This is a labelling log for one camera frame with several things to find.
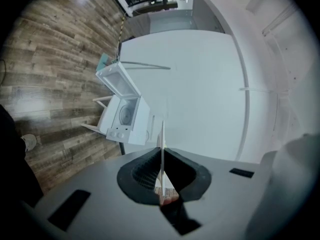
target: shoe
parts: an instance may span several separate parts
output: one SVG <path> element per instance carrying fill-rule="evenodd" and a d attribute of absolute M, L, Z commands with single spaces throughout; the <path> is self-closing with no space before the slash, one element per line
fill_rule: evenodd
<path fill-rule="evenodd" d="M 37 145 L 37 138 L 33 134 L 26 134 L 21 137 L 25 143 L 25 152 L 31 151 Z"/>

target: dark fabric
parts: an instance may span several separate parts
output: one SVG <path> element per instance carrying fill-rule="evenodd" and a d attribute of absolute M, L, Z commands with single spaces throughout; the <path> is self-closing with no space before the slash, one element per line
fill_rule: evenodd
<path fill-rule="evenodd" d="M 43 196 L 43 192 L 25 161 L 25 142 L 18 135 L 14 120 L 2 105 L 0 105 L 0 147 L 5 197 L 10 201 L 22 200 L 34 207 Z"/>

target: washing machine lid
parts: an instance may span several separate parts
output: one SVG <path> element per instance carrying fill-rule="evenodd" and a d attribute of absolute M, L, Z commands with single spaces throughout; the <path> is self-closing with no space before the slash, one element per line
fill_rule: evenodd
<path fill-rule="evenodd" d="M 99 70 L 96 76 L 119 98 L 139 98 L 141 96 L 121 62 L 106 66 Z"/>

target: wood laminate flooring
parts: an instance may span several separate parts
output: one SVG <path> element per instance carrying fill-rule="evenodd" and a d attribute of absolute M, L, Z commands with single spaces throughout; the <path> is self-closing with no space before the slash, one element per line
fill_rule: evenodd
<path fill-rule="evenodd" d="M 33 0 L 1 51 L 0 104 L 37 145 L 26 161 L 44 193 L 99 161 L 119 144 L 81 126 L 97 125 L 92 99 L 111 94 L 95 76 L 104 52 L 115 58 L 124 13 L 114 0 Z M 121 39 L 132 36 L 125 27 Z M 4 75 L 0 61 L 0 79 Z"/>

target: black slot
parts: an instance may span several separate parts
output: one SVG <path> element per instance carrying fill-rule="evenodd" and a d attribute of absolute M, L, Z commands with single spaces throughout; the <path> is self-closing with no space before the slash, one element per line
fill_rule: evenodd
<path fill-rule="evenodd" d="M 48 219 L 59 229 L 66 231 L 81 207 L 85 204 L 90 193 L 84 190 L 76 190 Z"/>
<path fill-rule="evenodd" d="M 243 177 L 247 177 L 250 179 L 255 174 L 253 171 L 241 170 L 241 169 L 237 169 L 237 168 L 233 168 L 232 170 L 229 171 L 229 173 L 236 174 L 236 175 L 243 176 Z"/>

